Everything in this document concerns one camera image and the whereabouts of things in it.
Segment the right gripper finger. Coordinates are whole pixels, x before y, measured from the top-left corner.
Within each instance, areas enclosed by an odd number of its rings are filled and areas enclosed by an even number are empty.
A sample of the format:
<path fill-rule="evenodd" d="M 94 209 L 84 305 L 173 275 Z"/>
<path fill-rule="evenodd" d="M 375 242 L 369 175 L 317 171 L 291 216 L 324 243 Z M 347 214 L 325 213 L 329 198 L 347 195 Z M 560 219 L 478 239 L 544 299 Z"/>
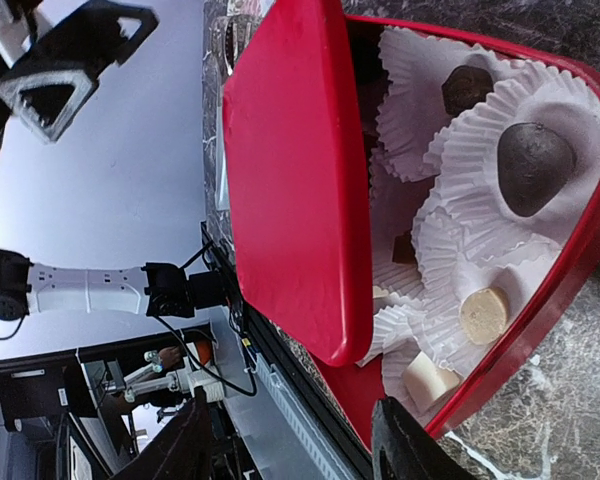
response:
<path fill-rule="evenodd" d="M 475 479 L 394 397 L 374 405 L 371 449 L 374 479 Z"/>

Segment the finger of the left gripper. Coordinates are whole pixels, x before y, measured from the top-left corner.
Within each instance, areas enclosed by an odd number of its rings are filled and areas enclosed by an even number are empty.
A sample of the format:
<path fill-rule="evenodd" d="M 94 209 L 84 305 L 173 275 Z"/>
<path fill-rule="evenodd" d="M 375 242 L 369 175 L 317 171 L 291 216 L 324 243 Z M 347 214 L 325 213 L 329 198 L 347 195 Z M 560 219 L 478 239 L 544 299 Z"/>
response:
<path fill-rule="evenodd" d="M 99 87 L 80 64 L 23 64 L 0 79 L 0 98 L 46 143 L 55 143 Z"/>
<path fill-rule="evenodd" d="M 159 24 L 153 9 L 113 1 L 87 1 L 37 40 L 29 59 L 53 70 L 99 75 L 124 64 Z"/>

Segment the white chocolate piece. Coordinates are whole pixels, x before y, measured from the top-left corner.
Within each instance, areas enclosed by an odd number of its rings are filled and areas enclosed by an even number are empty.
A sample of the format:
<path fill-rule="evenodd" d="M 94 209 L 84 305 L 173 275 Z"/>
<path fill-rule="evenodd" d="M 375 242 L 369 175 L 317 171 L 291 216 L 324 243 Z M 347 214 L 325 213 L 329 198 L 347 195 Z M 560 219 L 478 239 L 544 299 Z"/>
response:
<path fill-rule="evenodd" d="M 374 300 L 385 298 L 388 295 L 389 295 L 389 291 L 388 290 L 386 290 L 386 289 L 384 289 L 384 288 L 382 288 L 380 286 L 377 286 L 377 285 L 374 285 L 372 287 L 372 298 Z"/>
<path fill-rule="evenodd" d="M 460 377 L 455 372 L 438 367 L 424 352 L 420 352 L 405 368 L 402 380 L 421 411 L 431 408 L 460 384 Z"/>

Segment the tan round chocolate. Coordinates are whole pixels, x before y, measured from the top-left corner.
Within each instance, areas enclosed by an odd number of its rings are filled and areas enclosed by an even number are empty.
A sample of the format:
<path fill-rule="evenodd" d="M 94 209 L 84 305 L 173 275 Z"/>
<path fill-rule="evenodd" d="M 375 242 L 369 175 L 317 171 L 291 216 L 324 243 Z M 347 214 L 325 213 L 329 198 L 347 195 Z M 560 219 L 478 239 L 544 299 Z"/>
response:
<path fill-rule="evenodd" d="M 504 334 L 509 323 L 507 294 L 499 287 L 475 291 L 462 303 L 459 323 L 472 343 L 494 342 Z"/>

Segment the red box lid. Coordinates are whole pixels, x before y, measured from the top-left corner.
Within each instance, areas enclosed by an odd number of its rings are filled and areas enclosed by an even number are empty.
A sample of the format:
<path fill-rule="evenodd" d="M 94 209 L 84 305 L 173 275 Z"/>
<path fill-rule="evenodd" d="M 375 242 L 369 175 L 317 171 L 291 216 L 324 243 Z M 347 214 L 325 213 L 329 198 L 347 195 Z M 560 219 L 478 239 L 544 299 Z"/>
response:
<path fill-rule="evenodd" d="M 337 1 L 278 1 L 223 93 L 237 276 L 245 300 L 322 362 L 372 335 L 368 178 Z"/>

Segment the red box with paper cups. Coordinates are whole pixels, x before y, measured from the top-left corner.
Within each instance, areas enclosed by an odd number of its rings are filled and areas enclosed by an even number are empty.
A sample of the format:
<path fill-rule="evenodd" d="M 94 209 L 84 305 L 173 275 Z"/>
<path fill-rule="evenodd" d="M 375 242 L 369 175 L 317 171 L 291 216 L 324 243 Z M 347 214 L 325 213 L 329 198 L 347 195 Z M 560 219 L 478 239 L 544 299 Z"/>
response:
<path fill-rule="evenodd" d="M 364 445 L 371 412 L 396 398 L 432 435 L 479 410 L 531 356 L 600 260 L 600 75 L 579 62 L 498 39 L 424 25 L 377 31 L 388 77 L 370 165 L 373 334 L 361 360 L 321 373 Z M 484 102 L 457 117 L 441 86 L 461 65 L 487 70 Z M 577 155 L 565 187 L 530 218 L 504 202 L 496 149 L 516 123 L 540 123 Z M 415 264 L 392 262 L 394 238 L 411 233 Z M 459 323 L 475 291 L 499 287 L 505 332 L 472 343 Z M 460 384 L 421 411 L 402 373 L 424 352 Z"/>

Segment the dark chocolate piece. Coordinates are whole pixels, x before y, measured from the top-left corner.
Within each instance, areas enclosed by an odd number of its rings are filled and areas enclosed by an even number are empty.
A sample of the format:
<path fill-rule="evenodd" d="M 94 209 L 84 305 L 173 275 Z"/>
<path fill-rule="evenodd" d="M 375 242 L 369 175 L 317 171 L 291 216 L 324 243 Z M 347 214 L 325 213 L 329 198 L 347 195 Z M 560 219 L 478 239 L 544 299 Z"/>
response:
<path fill-rule="evenodd" d="M 493 79 L 482 68 L 461 65 L 455 68 L 441 86 L 445 111 L 452 117 L 484 102 L 493 91 Z"/>
<path fill-rule="evenodd" d="M 496 156 L 501 196 L 522 218 L 542 210 L 569 182 L 577 163 L 566 139 L 534 122 L 506 128 L 498 140 Z"/>

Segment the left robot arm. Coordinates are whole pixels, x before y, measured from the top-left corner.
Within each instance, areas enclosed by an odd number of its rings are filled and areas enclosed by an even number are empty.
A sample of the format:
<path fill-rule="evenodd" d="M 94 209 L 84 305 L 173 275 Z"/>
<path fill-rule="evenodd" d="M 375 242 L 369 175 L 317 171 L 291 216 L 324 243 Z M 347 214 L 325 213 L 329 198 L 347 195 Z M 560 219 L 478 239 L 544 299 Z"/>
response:
<path fill-rule="evenodd" d="M 20 118 L 56 142 L 111 64 L 124 64 L 154 32 L 149 7 L 87 1 L 52 25 L 36 1 L 0 1 L 0 149 L 6 123 Z M 57 268 L 0 249 L 0 320 L 20 323 L 51 311 L 119 311 L 191 318 L 223 305 L 217 273 L 147 263 L 122 270 Z"/>

